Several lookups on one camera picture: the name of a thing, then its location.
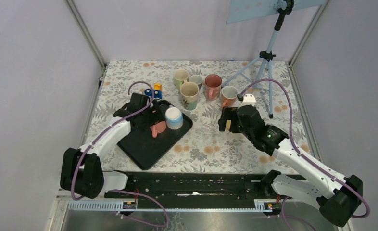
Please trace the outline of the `plain pink mug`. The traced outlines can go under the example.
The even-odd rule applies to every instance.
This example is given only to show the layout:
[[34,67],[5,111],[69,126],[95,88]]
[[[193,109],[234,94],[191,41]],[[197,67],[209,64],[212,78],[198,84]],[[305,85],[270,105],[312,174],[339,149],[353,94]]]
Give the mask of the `plain pink mug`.
[[165,121],[161,121],[161,122],[159,122],[155,125],[152,125],[150,127],[152,137],[156,138],[158,136],[158,134],[163,133],[166,130],[166,128],[167,128],[167,125],[166,125]]

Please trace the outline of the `salmon textured square mug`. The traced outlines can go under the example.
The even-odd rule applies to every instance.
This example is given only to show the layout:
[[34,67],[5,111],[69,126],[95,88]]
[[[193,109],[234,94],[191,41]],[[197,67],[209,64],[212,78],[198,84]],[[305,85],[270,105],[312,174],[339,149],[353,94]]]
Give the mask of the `salmon textured square mug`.
[[225,86],[221,90],[222,107],[231,107],[237,100],[238,90],[234,86]]

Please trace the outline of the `cream floral mug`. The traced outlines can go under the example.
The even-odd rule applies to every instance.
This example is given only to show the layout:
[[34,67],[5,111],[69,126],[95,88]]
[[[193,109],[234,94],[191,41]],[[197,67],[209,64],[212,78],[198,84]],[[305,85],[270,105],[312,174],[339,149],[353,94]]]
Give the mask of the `cream floral mug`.
[[199,91],[199,86],[194,82],[186,82],[182,84],[180,87],[180,93],[184,109],[194,110],[196,108]]

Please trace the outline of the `light green mug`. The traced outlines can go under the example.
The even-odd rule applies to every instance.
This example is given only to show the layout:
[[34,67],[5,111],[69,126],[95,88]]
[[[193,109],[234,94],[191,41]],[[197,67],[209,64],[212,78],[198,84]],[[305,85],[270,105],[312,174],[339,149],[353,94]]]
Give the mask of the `light green mug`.
[[189,81],[189,72],[186,69],[178,69],[173,74],[173,81],[178,90]]

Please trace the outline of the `grey mug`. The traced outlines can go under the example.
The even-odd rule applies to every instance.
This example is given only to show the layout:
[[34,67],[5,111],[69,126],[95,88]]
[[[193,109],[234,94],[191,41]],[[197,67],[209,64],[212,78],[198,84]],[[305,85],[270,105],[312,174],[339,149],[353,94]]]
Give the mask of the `grey mug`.
[[199,89],[201,89],[202,84],[203,84],[203,78],[202,78],[202,76],[200,76],[200,75],[192,75],[189,78],[189,81],[195,83],[199,87]]

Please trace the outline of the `yellow mug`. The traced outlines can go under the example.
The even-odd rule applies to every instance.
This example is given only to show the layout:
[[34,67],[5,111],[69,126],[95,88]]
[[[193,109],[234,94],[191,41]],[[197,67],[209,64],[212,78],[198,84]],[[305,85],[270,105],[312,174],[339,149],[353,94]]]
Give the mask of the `yellow mug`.
[[230,127],[231,127],[231,120],[227,120],[226,121],[226,129],[230,130]]

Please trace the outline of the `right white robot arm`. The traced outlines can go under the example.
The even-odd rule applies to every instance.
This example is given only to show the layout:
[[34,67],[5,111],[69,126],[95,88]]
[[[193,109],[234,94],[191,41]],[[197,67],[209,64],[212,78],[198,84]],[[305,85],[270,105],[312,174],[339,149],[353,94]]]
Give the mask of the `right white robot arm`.
[[304,150],[298,151],[288,134],[265,124],[254,106],[223,107],[218,120],[220,131],[225,131],[228,120],[230,132],[243,134],[257,150],[286,163],[305,179],[295,180],[271,170],[262,179],[263,196],[273,198],[280,194],[302,201],[338,227],[344,227],[354,217],[362,204],[363,182],[359,177],[346,177]]

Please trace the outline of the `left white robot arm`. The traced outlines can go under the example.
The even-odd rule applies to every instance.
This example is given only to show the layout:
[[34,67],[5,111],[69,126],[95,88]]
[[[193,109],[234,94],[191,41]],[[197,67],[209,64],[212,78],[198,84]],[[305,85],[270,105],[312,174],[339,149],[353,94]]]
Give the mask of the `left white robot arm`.
[[60,188],[71,193],[73,200],[94,199],[109,191],[123,198],[134,193],[128,176],[117,170],[104,172],[105,156],[131,132],[150,128],[164,120],[156,99],[133,93],[128,103],[117,110],[108,127],[93,141],[78,148],[68,148],[63,154]]

